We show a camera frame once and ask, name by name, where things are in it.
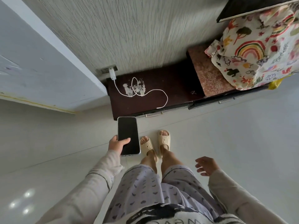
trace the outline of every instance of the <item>drawer handle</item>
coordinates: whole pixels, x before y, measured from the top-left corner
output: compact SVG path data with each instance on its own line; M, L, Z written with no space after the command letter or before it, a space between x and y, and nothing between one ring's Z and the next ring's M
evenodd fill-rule
M229 99L226 99L226 100L222 100L222 101L218 101L219 104L223 104L223 103L226 103L226 102L229 102L231 100L235 100L236 98L232 97L232 98L229 98Z
M145 118L156 117L156 116L159 116L159 115L163 115L163 112L161 111L160 113L152 114L152 115L150 115L150 116L147 116L147 114L145 114Z

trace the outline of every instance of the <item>white tiled floor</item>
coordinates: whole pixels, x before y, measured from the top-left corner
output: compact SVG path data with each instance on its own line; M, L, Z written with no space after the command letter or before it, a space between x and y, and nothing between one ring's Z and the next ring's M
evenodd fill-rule
M214 157L239 184L287 222L295 223L299 207L298 82L299 75L294 75L275 91L139 118L139 132L149 135L156 145L157 132L167 129L171 150L194 171L195 158ZM0 101L0 122L0 223L4 224L37 221L84 178L117 133L110 106L73 116ZM122 164L127 169L140 159L122 158ZM199 179L206 187L207 178ZM26 198L23 194L29 189L34 195ZM102 222L112 196L113 192L95 223ZM9 208L13 201L16 206ZM29 212L23 215L26 208Z

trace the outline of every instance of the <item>black phone screen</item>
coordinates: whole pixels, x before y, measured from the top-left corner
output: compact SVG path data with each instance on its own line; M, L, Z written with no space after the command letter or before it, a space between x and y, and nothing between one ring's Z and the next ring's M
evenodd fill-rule
M140 143L135 117L118 117L118 140L131 138L131 141L124 145L122 156L136 155L140 153Z

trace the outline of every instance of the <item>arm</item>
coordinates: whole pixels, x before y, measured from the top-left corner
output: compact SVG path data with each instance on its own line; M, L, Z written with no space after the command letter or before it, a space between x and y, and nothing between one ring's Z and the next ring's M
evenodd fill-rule
M114 177L123 169L120 154L123 145L129 141L130 139L117 141L114 136L109 142L107 154L89 171L85 179L47 211L36 224L94 223L112 188Z
M196 167L200 167L197 172L205 171L201 175L210 176L209 189L228 213L237 215L246 224L287 224L232 180L214 159L202 157L196 161Z

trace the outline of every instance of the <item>white charging cable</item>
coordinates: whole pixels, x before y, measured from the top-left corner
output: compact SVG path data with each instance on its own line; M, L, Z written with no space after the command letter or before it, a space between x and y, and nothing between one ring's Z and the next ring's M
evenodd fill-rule
M121 95L123 95L123 96L126 96L126 97L134 97L135 95L137 95L137 96L143 97L143 96L147 95L148 93L150 93L150 92L152 92L152 91L154 91L154 90L159 90L159 89L154 89L154 90L151 90L151 91L147 92L147 93L144 94L144 95L137 94L137 93L139 92L139 91L138 91L139 84L138 84L138 80L137 80L137 78L133 77L133 78L132 78L132 82L131 82L131 88L132 88L132 90L134 91L135 94L132 95L132 96L124 95L124 94L122 94L122 93L119 91L119 89L118 89L117 86L116 86L116 83L115 83L116 76L115 76L114 69L113 69L113 68L109 68L109 73L110 73L110 78L114 81L114 85L115 85L117 91L118 91ZM137 81L137 91L135 91L134 88L133 88L133 80L134 80L134 79L136 79L136 81ZM167 96L167 94L166 94L163 90L160 90L160 91L162 91L162 92L166 95L166 97L167 97L167 101L166 101L166 103L165 103L165 105L166 105L167 102L168 102L168 96Z

